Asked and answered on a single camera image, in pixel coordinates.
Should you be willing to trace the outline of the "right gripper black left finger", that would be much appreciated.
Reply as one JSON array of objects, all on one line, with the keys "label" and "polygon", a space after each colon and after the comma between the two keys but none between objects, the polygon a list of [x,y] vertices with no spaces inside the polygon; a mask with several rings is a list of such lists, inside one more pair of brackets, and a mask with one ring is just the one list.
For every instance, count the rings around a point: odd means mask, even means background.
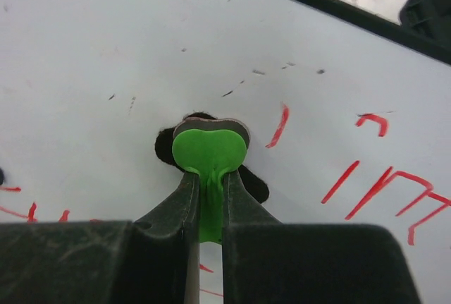
[{"label": "right gripper black left finger", "polygon": [[1,225],[2,303],[198,303],[199,178],[137,221]]}]

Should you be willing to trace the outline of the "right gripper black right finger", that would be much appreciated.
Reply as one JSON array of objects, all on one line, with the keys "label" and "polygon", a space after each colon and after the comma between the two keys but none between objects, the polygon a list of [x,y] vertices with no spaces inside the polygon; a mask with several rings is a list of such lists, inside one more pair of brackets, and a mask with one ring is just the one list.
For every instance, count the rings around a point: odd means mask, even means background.
[{"label": "right gripper black right finger", "polygon": [[418,303],[402,249],[381,226],[284,224],[223,182],[225,303]]}]

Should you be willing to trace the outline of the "green black whiteboard eraser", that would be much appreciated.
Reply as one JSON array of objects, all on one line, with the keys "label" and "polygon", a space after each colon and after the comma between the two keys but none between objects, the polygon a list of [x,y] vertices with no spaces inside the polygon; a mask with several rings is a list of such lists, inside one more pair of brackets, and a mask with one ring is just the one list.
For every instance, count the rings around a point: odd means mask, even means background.
[{"label": "green black whiteboard eraser", "polygon": [[258,202],[269,197],[266,183],[242,163],[247,154],[246,140],[231,130],[187,130],[174,135],[175,128],[164,128],[156,137],[156,156],[183,173],[200,179],[201,243],[222,243],[223,177],[238,171],[245,190]]}]

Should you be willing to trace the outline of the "white whiteboard with red writing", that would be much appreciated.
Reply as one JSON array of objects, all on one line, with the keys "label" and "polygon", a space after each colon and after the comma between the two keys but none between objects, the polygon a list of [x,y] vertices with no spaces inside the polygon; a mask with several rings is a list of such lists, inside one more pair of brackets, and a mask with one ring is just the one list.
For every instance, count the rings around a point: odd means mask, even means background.
[{"label": "white whiteboard with red writing", "polygon": [[277,219],[384,226],[450,302],[447,64],[293,0],[1,0],[3,222],[141,217],[195,111],[247,125]]}]

